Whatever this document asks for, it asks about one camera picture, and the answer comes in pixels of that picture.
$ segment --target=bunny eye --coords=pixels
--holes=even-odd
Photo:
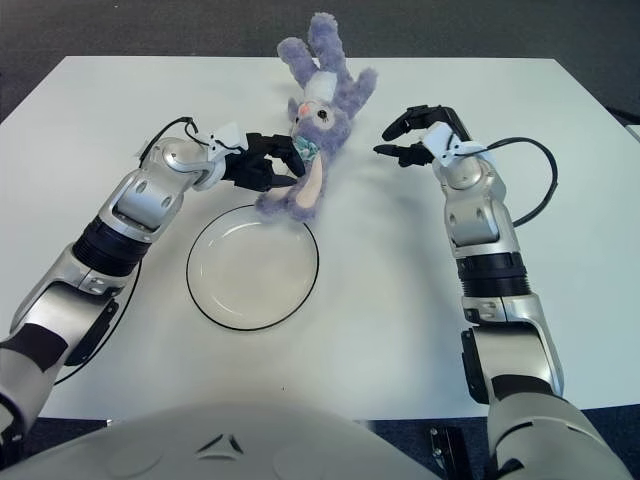
[[[320,130],[329,130],[333,128],[336,123],[336,118],[333,111],[324,105],[318,105],[317,110],[314,111],[314,115],[311,117],[313,124]]]

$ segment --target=silver robot arm segment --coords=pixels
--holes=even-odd
[[[630,479],[588,419],[562,398],[560,360],[491,153],[471,141],[448,107],[411,107],[382,136],[389,141],[416,128],[427,128],[421,142],[374,150],[403,167],[432,163],[444,192],[462,308],[473,325],[462,333],[465,375],[472,398],[489,405],[489,478]]]
[[[295,183],[274,175],[265,154],[281,157],[298,176],[304,172],[289,137],[245,134],[235,124],[214,132],[210,143],[161,134],[27,295],[11,335],[0,342],[0,467],[19,458],[23,436],[60,369],[82,363],[106,333],[118,307],[114,298],[178,213],[187,190],[204,190],[221,179],[261,191]]]

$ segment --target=glass plate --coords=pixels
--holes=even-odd
[[[189,253],[187,285],[214,322],[259,330],[304,303],[318,264],[318,246],[305,224],[267,223],[250,205],[221,215],[200,233]]]

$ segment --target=floor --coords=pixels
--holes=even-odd
[[[0,121],[66,55],[273,56],[315,11],[336,15],[350,56],[555,58],[601,103],[640,113],[638,0],[0,0]],[[640,477],[640,407],[588,415]],[[428,424],[375,426],[433,467]],[[480,478],[483,420],[450,424],[463,428]],[[27,449],[101,425],[41,420]]]

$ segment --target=plush toy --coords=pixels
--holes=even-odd
[[[328,13],[316,13],[311,19],[309,45],[318,56],[319,67],[301,39],[286,38],[278,44],[278,55],[304,89],[302,102],[290,98],[288,110],[291,137],[306,173],[296,185],[273,189],[256,201],[256,208],[266,215],[284,210],[301,222],[315,215],[327,170],[351,133],[353,117],[373,93],[377,78],[367,68],[353,80],[338,24]]]

